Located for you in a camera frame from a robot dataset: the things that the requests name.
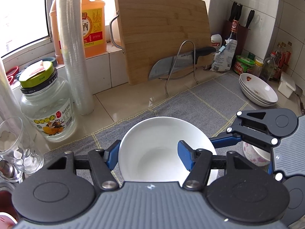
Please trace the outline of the white bowl pink flowers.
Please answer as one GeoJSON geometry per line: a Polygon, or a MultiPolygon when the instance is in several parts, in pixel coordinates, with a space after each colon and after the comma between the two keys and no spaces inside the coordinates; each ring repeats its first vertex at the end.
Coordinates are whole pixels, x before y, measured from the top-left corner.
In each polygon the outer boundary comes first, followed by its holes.
{"type": "Polygon", "coordinates": [[[270,153],[246,142],[242,143],[242,149],[245,157],[256,166],[262,167],[270,164],[270,153]]]}

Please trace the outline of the white plate with stain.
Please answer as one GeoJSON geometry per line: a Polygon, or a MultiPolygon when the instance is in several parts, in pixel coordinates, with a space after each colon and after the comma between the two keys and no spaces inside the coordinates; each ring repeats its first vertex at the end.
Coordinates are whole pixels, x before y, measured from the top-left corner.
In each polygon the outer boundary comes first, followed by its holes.
{"type": "Polygon", "coordinates": [[[270,103],[278,102],[277,93],[269,84],[259,77],[249,73],[242,73],[239,76],[239,82],[241,82],[252,95],[261,98],[263,101],[270,103]]]}

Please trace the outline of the grey green checked mat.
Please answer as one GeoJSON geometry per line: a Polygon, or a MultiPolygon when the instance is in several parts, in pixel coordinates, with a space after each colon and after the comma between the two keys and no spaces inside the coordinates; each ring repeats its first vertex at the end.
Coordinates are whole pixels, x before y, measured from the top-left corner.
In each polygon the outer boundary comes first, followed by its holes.
{"type": "MultiPolygon", "coordinates": [[[[137,123],[158,116],[182,119],[205,136],[214,135],[233,119],[234,109],[252,108],[238,91],[237,82],[234,74],[223,74],[54,149],[46,153],[44,159],[50,162],[67,150],[79,156],[95,148],[109,147],[137,123]]],[[[111,208],[98,204],[92,216],[76,220],[72,228],[239,228],[238,224],[209,210],[199,194],[186,193],[174,182],[162,185],[164,194],[160,194],[157,189],[148,189],[146,184],[127,183],[119,168],[115,168],[114,173],[125,187],[122,192],[105,197],[111,208]]]]}

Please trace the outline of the metal bottle opener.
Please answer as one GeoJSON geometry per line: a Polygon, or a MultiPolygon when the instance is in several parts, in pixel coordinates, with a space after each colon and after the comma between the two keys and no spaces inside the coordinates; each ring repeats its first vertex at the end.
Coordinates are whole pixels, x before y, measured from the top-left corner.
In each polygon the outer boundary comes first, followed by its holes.
{"type": "Polygon", "coordinates": [[[296,93],[297,97],[299,98],[299,104],[300,104],[300,111],[301,111],[301,114],[304,115],[304,114],[305,114],[304,105],[303,105],[303,102],[302,102],[302,100],[301,100],[302,92],[303,92],[302,89],[301,89],[298,85],[296,85],[296,91],[295,91],[295,93],[296,93]]]}

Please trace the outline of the white plastic box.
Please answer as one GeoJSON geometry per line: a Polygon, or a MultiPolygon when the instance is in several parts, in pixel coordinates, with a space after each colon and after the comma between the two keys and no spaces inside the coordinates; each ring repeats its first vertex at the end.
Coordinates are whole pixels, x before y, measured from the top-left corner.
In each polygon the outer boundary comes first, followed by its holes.
{"type": "Polygon", "coordinates": [[[287,99],[296,91],[295,81],[285,72],[281,73],[278,91],[287,99]]]}

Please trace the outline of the green lid sauce jar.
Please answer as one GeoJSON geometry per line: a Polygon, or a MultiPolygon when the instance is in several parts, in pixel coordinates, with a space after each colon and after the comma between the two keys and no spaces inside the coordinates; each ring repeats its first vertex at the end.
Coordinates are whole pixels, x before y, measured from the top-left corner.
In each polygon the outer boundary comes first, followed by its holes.
{"type": "Polygon", "coordinates": [[[250,58],[242,55],[236,55],[236,62],[234,64],[233,71],[238,75],[241,75],[242,73],[251,73],[254,66],[255,62],[250,58]]]}

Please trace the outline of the glass jar green lid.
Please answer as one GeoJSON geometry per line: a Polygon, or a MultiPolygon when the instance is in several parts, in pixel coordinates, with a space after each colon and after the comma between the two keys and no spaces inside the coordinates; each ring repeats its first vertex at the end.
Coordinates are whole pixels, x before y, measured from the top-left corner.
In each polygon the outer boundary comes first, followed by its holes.
{"type": "Polygon", "coordinates": [[[50,61],[38,61],[19,77],[23,115],[50,142],[67,139],[76,129],[73,98],[68,81],[50,61]]]}

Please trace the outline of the green lid small jar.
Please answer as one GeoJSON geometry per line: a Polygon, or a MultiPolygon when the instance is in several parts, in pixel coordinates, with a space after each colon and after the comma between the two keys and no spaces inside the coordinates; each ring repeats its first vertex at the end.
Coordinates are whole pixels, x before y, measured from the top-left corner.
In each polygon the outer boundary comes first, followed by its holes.
{"type": "Polygon", "coordinates": [[[249,52],[248,53],[248,58],[251,59],[251,60],[255,60],[255,54],[249,52]]]}

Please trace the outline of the glass mug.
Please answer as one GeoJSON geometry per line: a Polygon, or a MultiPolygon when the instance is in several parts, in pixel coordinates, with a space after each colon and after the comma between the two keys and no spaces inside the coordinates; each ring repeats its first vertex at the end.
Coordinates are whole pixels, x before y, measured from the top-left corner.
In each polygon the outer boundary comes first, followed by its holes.
{"type": "Polygon", "coordinates": [[[8,182],[21,182],[43,167],[44,159],[23,121],[11,117],[1,123],[1,177],[8,182]]]}

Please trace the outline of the red white food bag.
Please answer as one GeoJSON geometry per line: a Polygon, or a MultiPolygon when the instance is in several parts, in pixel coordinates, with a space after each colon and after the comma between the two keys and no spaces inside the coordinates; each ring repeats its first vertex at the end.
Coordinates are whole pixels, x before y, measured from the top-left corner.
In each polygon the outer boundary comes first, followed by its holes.
{"type": "Polygon", "coordinates": [[[211,46],[218,51],[222,46],[222,37],[220,34],[211,35],[211,46]]]}

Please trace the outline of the dark soy sauce bottle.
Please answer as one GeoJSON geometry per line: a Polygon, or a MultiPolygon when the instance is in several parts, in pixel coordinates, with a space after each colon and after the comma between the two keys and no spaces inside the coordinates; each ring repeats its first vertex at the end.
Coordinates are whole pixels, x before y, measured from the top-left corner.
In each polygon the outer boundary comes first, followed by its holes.
{"type": "Polygon", "coordinates": [[[230,42],[237,42],[237,30],[238,30],[238,24],[239,22],[237,20],[233,20],[232,21],[232,26],[231,26],[231,32],[230,32],[230,35],[227,39],[227,43],[230,43],[230,42]]]}

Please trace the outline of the pink white basin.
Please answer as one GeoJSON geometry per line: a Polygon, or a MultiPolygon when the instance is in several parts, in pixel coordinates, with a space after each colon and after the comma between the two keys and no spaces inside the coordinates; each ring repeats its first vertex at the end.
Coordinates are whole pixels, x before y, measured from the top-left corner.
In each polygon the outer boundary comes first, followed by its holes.
{"type": "Polygon", "coordinates": [[[17,221],[10,214],[0,212],[0,229],[11,229],[17,224],[17,221]]]}

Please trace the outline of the bamboo cutting board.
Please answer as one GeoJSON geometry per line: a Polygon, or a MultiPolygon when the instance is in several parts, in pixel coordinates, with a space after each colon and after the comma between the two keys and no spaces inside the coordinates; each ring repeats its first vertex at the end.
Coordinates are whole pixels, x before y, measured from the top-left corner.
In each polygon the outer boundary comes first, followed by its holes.
{"type": "Polygon", "coordinates": [[[128,82],[148,81],[153,65],[177,54],[211,45],[202,0],[115,0],[128,82]]]}

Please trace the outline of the plastic cup stack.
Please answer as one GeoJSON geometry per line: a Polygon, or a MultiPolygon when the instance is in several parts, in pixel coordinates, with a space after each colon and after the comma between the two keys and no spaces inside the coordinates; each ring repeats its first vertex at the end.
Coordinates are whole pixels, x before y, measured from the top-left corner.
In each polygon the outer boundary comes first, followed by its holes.
{"type": "Polygon", "coordinates": [[[64,65],[78,113],[94,110],[82,36],[81,0],[56,0],[57,24],[64,65]]]}

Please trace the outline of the black handled kitchen knife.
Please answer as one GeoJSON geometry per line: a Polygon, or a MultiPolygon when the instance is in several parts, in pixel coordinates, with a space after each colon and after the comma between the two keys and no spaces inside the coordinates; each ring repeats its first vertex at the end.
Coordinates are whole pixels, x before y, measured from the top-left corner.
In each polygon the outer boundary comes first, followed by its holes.
{"type": "Polygon", "coordinates": [[[193,67],[193,64],[197,64],[199,57],[209,56],[215,52],[216,49],[214,47],[204,47],[201,49],[196,49],[195,53],[194,51],[190,51],[187,53],[179,54],[174,68],[173,64],[176,59],[176,55],[163,58],[153,65],[148,75],[148,80],[150,81],[162,76],[169,75],[172,68],[173,72],[177,72],[179,70],[185,69],[186,67],[193,67]]]}

